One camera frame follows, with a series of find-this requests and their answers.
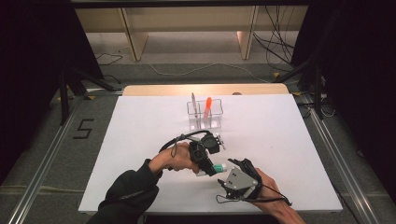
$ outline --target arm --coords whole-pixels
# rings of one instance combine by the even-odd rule
[[[262,183],[268,186],[271,189],[274,189],[279,192],[279,189],[276,185],[276,182],[273,178],[266,175],[263,171],[256,168],[259,175],[262,177]],[[275,192],[267,189],[262,188],[260,192],[259,198],[277,198]],[[280,223],[282,224],[304,224],[305,222],[303,219],[297,214],[297,212],[289,207],[283,201],[277,201],[272,203],[253,203],[257,207],[259,207],[263,212],[270,214],[271,216],[275,217]]]
[[[184,168],[198,173],[199,168],[190,160],[189,144],[177,144],[175,157],[168,148],[152,160],[145,160],[137,171],[127,171],[120,175],[107,191],[106,199],[99,204],[98,212],[88,221],[92,223],[136,223],[139,217],[152,205],[159,188],[158,180],[163,169],[173,167],[176,171]],[[114,198],[137,194],[126,200],[110,202]]]

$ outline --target transparent cup holder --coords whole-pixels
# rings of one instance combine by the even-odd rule
[[[221,100],[212,100],[212,105],[208,113],[205,113],[206,101],[196,101],[196,111],[192,102],[187,102],[189,113],[190,130],[212,129],[221,127],[221,117],[223,114]]]

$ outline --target printed number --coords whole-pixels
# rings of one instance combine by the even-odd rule
[[[87,134],[86,134],[85,136],[75,136],[75,137],[73,137],[73,139],[87,139],[88,137],[90,137],[90,133],[91,133],[92,129],[89,129],[89,128],[81,128],[81,127],[82,127],[82,124],[83,124],[85,121],[93,121],[93,119],[82,119],[82,120],[81,120],[81,123],[80,123],[79,126],[78,126],[77,131],[85,131],[85,132],[87,132]]]

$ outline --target black jacket sleeve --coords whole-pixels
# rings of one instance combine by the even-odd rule
[[[107,191],[106,199],[99,204],[97,213],[87,223],[137,223],[157,197],[157,183],[163,174],[153,174],[149,162],[145,160],[139,170],[120,175]]]

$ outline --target cable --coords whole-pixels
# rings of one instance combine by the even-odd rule
[[[259,37],[255,32],[253,32],[253,34],[256,35],[256,37],[259,38],[260,41],[268,42],[270,44],[282,45],[282,43],[278,43],[278,42],[274,42],[274,41],[269,41],[269,40],[263,39],[263,38]],[[287,46],[288,48],[294,49],[294,46],[292,46],[290,44],[284,43],[284,45]]]
[[[111,57],[119,57],[119,58],[116,59],[116,60],[114,60],[114,61],[112,61],[111,63],[100,63],[99,65],[110,65],[110,64],[113,64],[114,62],[116,62],[116,61],[122,59],[122,55],[119,55],[119,54],[108,54],[108,53],[103,53],[103,54],[99,55],[98,57],[96,57],[96,60],[100,59],[100,58],[101,58],[102,56],[104,56],[104,55],[108,55],[108,56],[111,56]]]
[[[193,69],[193,70],[191,70],[189,72],[181,73],[181,74],[162,73],[162,72],[159,72],[157,69],[155,69],[154,66],[151,65],[150,63],[147,63],[147,65],[150,66],[154,70],[154,72],[157,73],[157,75],[160,75],[160,76],[171,76],[171,77],[182,77],[182,76],[186,76],[186,75],[189,75],[189,74],[194,73],[196,71],[200,71],[200,70],[203,70],[203,69],[206,69],[208,67],[215,66],[215,65],[226,65],[226,66],[230,66],[232,68],[237,68],[237,69],[243,70],[246,73],[248,73],[251,77],[256,78],[259,81],[262,81],[262,82],[265,82],[265,83],[269,83],[269,81],[267,81],[267,80],[264,80],[264,79],[261,79],[259,77],[254,76],[246,68],[238,67],[238,66],[235,66],[235,65],[227,64],[227,63],[212,63],[210,65],[207,65],[207,66],[204,66],[204,67],[200,67],[200,68],[196,68],[196,69]]]
[[[208,131],[208,130],[200,130],[200,131],[196,131],[196,132],[193,132],[193,133],[187,133],[187,134],[184,134],[184,133],[183,133],[183,134],[181,134],[180,136],[178,136],[178,137],[176,137],[176,138],[170,140],[169,142],[165,143],[165,145],[163,145],[163,146],[161,147],[161,149],[160,149],[159,152],[161,152],[161,151],[163,151],[163,150],[169,148],[169,147],[172,146],[173,144],[176,144],[178,141],[185,140],[185,139],[187,139],[188,137],[193,136],[193,135],[196,135],[196,134],[198,134],[198,133],[206,133],[206,134],[209,134],[210,131]]]
[[[277,194],[279,194],[281,197],[280,198],[268,198],[268,199],[249,199],[249,198],[243,198],[243,197],[241,197],[239,199],[228,199],[228,198],[226,198],[224,196],[216,195],[216,201],[218,203],[236,203],[236,202],[241,202],[241,201],[242,202],[248,202],[248,203],[272,203],[272,202],[277,202],[277,201],[284,201],[288,206],[292,205],[292,203],[289,201],[289,199],[285,195],[280,193],[279,191],[277,191],[275,189],[272,189],[272,188],[270,188],[270,187],[268,187],[266,185],[262,185],[262,186],[265,187],[265,188],[270,189],[271,191],[273,191],[273,192],[275,192]],[[219,201],[219,197],[225,199],[226,201],[225,202],[220,202]]]
[[[269,13],[268,7],[265,7],[265,10],[266,10],[266,12],[267,12],[267,14],[268,14],[268,17],[270,18],[271,23],[272,23],[272,25],[273,25],[273,27],[274,27],[274,30],[272,31],[272,35],[271,35],[270,40],[263,40],[262,38],[258,37],[257,34],[253,33],[254,37],[255,37],[256,40],[259,42],[259,44],[260,44],[264,49],[267,50],[267,52],[266,52],[267,63],[268,63],[271,67],[273,67],[274,69],[278,69],[277,67],[280,65],[280,63],[279,63],[278,65],[276,65],[276,66],[272,65],[272,64],[270,63],[270,60],[269,60],[269,52],[272,53],[272,54],[274,54],[274,55],[275,55],[277,58],[279,58],[282,62],[291,65],[291,64],[290,64],[289,57],[288,57],[288,54],[289,54],[289,56],[291,57],[291,53],[290,53],[290,51],[289,51],[290,45],[287,44],[287,43],[283,40],[282,35],[281,35],[280,32],[279,32],[279,30],[280,30],[280,23],[282,23],[282,21],[283,21],[283,19],[284,19],[284,17],[285,17],[285,12],[286,12],[287,9],[288,9],[288,7],[285,7],[285,9],[283,10],[283,13],[282,13],[282,18],[279,20],[280,7],[276,7],[276,21],[274,21],[274,19],[272,18],[272,16],[271,16],[270,13]],[[289,17],[289,19],[288,19],[287,28],[286,28],[286,31],[285,31],[285,39],[286,39],[286,33],[287,33],[288,29],[289,29],[290,19],[291,19],[291,16],[293,15],[293,13],[294,13],[294,7],[292,8],[292,12],[290,13],[290,17]],[[279,55],[277,55],[276,53],[274,53],[273,49],[274,49],[275,47],[273,47],[272,49],[270,49],[270,44],[275,43],[274,41],[272,41],[272,39],[273,39],[274,37],[277,38],[277,39],[280,41],[280,43],[276,43],[276,44],[282,46],[282,49],[283,49],[283,52],[284,52],[284,54],[285,54],[285,58],[286,58],[286,59],[283,58],[283,57],[281,57],[281,56],[279,56]],[[262,43],[262,41],[267,42],[268,45],[265,46],[265,45]]]
[[[333,110],[332,113],[329,113],[329,112],[327,112],[327,111],[324,111],[324,110],[323,110],[323,107],[320,108],[320,111],[321,111],[322,114],[323,114],[325,117],[327,117],[327,118],[331,118],[331,117],[334,116],[334,114],[335,114],[335,110]]]
[[[307,107],[308,111],[306,111],[306,113],[303,115],[303,119],[309,118],[311,116],[311,112],[312,112],[312,108],[311,107]]]
[[[175,144],[172,147],[172,151],[171,151],[171,157],[174,158],[177,154],[177,142],[180,140],[180,137],[184,138],[184,135],[182,134],[181,136],[177,137],[175,140]]]
[[[104,77],[113,77],[116,81],[117,81],[117,83],[119,83],[119,84],[121,84],[122,82],[121,81],[119,81],[116,77],[114,77],[114,76],[111,76],[111,75],[105,75]]]

